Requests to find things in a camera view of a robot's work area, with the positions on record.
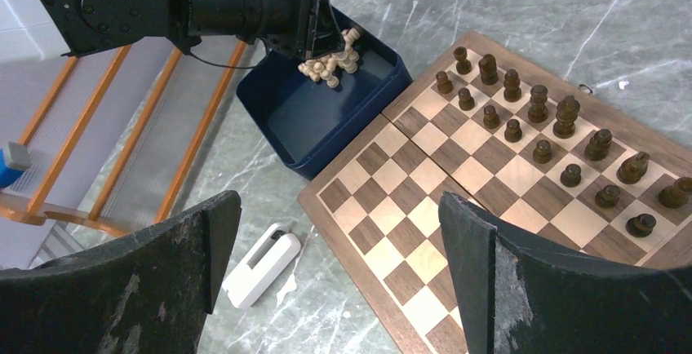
chessboard border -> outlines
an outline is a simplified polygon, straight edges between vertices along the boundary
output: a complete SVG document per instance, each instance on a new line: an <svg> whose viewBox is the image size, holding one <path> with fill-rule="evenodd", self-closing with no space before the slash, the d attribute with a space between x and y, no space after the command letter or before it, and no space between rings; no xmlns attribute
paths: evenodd
<svg viewBox="0 0 692 354"><path fill-rule="evenodd" d="M375 120L300 192L298 203L313 223L319 223L315 225L315 228L320 236L334 252L346 273L370 304L375 315L399 349L403 352L429 352L428 346L406 319L404 313L395 304L375 274L368 268L365 260L356 252L344 231L339 228L339 225L319 201L318 196L318 193L389 124L391 122L386 117L381 114L377 115Z"/></svg>
<svg viewBox="0 0 692 354"><path fill-rule="evenodd" d="M499 68L515 69L519 72L520 79L530 86L545 85L548 88L548 96L555 101L574 95L581 103L579 116L584 120L610 129L618 140L637 151L655 154L656 162L676 175L680 177L692 175L692 153L688 149L475 31L464 34L443 52L424 73L420 74L384 109L382 112L384 117L396 125L395 121L399 115L434 83L437 71L448 69L454 64L454 49L457 46L465 46L479 55L493 54ZM670 268L692 263L692 250L689 249L689 242L686 241L692 238L692 225L679 225L671 236L675 238L666 241L665 245L644 263L643 267Z"/></svg>

gray marble tabletop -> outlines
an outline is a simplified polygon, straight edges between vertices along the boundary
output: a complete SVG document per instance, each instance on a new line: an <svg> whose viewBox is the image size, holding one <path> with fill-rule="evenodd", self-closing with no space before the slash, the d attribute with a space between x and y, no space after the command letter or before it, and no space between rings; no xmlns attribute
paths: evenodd
<svg viewBox="0 0 692 354"><path fill-rule="evenodd" d="M473 29L692 147L690 0L332 0L403 57L413 77ZM252 48L256 60L262 50ZM275 222L304 248L249 310L222 293L201 353L398 352L296 201L306 182L286 169L233 101L185 202L224 189L243 197L229 270Z"/></svg>

white device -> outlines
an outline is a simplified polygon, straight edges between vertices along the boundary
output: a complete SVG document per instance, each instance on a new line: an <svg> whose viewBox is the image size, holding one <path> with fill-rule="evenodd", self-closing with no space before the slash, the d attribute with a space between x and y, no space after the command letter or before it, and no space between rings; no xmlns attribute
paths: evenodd
<svg viewBox="0 0 692 354"><path fill-rule="evenodd" d="M0 45L0 64L54 59L70 52L41 0L0 0Z"/></svg>
<svg viewBox="0 0 692 354"><path fill-rule="evenodd" d="M275 223L224 279L221 287L231 304L250 307L300 252L300 241L286 225Z"/></svg>

blue object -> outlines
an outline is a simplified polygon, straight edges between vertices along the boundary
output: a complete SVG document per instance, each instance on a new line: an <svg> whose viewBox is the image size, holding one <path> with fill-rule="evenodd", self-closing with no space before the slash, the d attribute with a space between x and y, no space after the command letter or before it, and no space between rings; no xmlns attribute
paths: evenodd
<svg viewBox="0 0 692 354"><path fill-rule="evenodd" d="M26 146L8 142L0 148L0 188L7 188L29 168L29 150Z"/></svg>
<svg viewBox="0 0 692 354"><path fill-rule="evenodd" d="M336 8L340 29L356 24ZM271 52L237 88L242 102L284 165L313 179L413 81L401 57L367 31L353 43L358 70L337 69L339 86L313 82L299 62Z"/></svg>

white box cutter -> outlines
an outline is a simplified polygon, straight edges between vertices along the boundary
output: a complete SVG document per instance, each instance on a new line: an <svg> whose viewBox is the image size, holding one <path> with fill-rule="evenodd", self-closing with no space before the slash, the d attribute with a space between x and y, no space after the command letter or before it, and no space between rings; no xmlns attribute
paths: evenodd
<svg viewBox="0 0 692 354"><path fill-rule="evenodd" d="M286 225L275 223L269 227L221 285L231 304L244 309L255 303L300 252L300 247L300 240Z"/></svg>

